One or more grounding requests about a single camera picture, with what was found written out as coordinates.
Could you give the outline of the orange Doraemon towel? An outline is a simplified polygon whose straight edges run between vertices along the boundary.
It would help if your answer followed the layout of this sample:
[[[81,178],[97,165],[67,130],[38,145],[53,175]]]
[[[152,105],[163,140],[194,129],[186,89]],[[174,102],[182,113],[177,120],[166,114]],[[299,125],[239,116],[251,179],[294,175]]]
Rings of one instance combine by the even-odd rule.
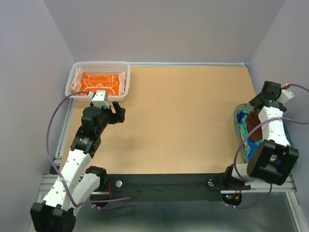
[[[119,74],[90,74],[81,68],[75,70],[70,92],[88,91],[96,93],[105,90],[109,96],[120,96],[125,93],[126,72]]]

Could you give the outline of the brown towel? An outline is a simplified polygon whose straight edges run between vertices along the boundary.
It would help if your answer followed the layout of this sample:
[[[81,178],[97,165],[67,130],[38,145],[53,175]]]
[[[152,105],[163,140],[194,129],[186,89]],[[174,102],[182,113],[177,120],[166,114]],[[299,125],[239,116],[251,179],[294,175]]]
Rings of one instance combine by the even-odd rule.
[[[248,133],[250,133],[256,126],[258,126],[261,123],[256,111],[253,110],[249,112],[246,119],[246,123]],[[263,139],[262,129],[258,128],[255,132],[253,132],[252,135],[250,136],[250,139],[253,142],[258,142],[262,140]]]

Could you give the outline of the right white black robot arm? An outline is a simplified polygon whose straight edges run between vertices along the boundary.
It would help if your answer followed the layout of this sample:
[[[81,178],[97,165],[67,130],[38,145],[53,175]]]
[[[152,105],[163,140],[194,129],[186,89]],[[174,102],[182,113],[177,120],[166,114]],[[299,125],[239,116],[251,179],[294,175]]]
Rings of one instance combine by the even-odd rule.
[[[237,114],[248,162],[227,167],[222,177],[226,188],[256,179],[280,186],[287,179],[299,157],[287,139],[282,120],[287,110],[284,103],[294,96],[288,88],[265,81],[261,92],[249,101],[253,110]]]

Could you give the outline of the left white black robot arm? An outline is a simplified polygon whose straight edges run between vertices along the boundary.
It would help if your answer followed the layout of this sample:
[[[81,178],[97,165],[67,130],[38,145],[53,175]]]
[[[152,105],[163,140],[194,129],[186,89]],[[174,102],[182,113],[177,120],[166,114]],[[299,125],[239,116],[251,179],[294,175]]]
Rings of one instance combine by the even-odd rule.
[[[94,190],[107,186],[106,170],[89,166],[101,143],[101,134],[109,124],[123,123],[126,110],[118,102],[91,102],[83,110],[81,125],[70,146],[66,163],[54,185],[39,203],[30,209],[37,232],[71,232],[76,216]]]

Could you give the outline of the white perforated plastic basket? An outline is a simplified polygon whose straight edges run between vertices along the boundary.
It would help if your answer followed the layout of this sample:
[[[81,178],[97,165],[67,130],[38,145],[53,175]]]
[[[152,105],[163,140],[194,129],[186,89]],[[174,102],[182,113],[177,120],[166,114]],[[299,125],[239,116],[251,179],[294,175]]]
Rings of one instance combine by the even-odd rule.
[[[69,73],[65,95],[77,91],[108,92],[108,101],[124,101],[130,86],[130,64],[124,61],[76,62]]]

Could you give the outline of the teal patterned towel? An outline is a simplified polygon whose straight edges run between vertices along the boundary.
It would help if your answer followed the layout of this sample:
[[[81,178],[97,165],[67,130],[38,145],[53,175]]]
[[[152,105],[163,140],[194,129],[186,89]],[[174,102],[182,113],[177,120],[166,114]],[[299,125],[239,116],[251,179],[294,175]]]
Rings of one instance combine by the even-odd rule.
[[[240,110],[240,112],[237,114],[242,140],[248,135],[247,122],[246,122],[248,115],[249,115],[248,110]],[[251,145],[252,145],[252,141],[250,138],[248,138],[246,142],[244,143],[244,149],[247,154],[249,154],[249,152],[251,151]]]

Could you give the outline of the blue towel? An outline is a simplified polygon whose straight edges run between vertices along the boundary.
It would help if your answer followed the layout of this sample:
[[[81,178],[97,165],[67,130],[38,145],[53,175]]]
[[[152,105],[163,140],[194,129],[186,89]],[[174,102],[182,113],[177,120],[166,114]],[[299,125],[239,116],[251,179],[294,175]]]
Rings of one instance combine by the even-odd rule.
[[[237,117],[237,128],[240,130],[239,128],[239,123],[238,123],[238,117]],[[252,141],[252,145],[251,145],[251,151],[249,152],[249,154],[246,153],[245,149],[244,149],[244,146],[242,147],[242,157],[243,157],[243,160],[244,162],[248,162],[251,157],[253,156],[253,154],[256,152],[257,148],[259,147],[259,145],[261,144],[262,140],[258,141],[258,142],[253,142]]]

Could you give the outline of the teal plastic tub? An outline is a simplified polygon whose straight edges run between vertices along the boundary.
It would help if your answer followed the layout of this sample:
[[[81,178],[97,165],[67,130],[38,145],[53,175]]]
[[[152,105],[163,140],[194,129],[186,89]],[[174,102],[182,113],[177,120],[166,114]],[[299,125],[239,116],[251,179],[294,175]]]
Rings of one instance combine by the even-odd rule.
[[[253,107],[247,103],[240,104],[234,110],[236,133],[240,144],[249,134],[247,117],[252,111]],[[240,149],[240,155],[244,163],[247,163],[252,158],[253,154],[264,139],[274,140],[276,143],[283,146],[293,146],[288,131],[284,127],[283,121],[278,120],[279,117],[283,117],[283,111],[279,108],[267,106],[262,108],[262,111],[258,114],[258,119],[261,119],[263,122],[270,118],[275,118],[276,120],[271,121],[260,128],[262,130],[261,139],[254,142],[249,138],[244,142]]]

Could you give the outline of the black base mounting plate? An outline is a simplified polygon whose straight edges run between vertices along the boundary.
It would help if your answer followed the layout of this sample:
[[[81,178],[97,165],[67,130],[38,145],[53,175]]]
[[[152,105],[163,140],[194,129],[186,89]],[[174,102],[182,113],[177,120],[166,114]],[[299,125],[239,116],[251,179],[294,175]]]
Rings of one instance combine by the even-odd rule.
[[[221,201],[221,192],[250,190],[240,180],[220,174],[108,174],[107,185],[99,187],[90,200],[130,197],[134,202]]]

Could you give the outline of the aluminium frame rail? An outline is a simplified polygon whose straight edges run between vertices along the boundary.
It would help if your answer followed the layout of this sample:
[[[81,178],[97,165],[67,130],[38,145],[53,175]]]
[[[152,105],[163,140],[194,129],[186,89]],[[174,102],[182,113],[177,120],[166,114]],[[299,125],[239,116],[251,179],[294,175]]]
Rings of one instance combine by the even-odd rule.
[[[55,168],[55,172],[57,173],[57,175],[59,175],[60,170],[62,170],[62,169]],[[111,193],[111,185],[109,183],[107,183],[106,185],[109,188],[109,193]],[[222,200],[227,205],[235,207],[235,208],[239,208],[240,207],[241,198],[242,198],[241,192],[242,192],[242,190],[236,191],[235,193],[228,193],[227,191],[222,191],[221,192],[221,197],[222,197]],[[132,201],[132,199],[130,197],[125,197],[125,198],[120,198],[120,199],[113,199],[113,200],[112,199],[109,199],[109,200],[99,200],[99,201],[92,201],[92,200],[90,200],[90,197],[89,197],[85,204],[90,204],[90,205],[92,205],[92,207],[94,207],[94,208],[96,208],[98,210],[107,210],[109,203],[114,203],[114,207],[115,208],[120,208],[120,207],[123,207],[126,204],[130,203],[131,201]]]

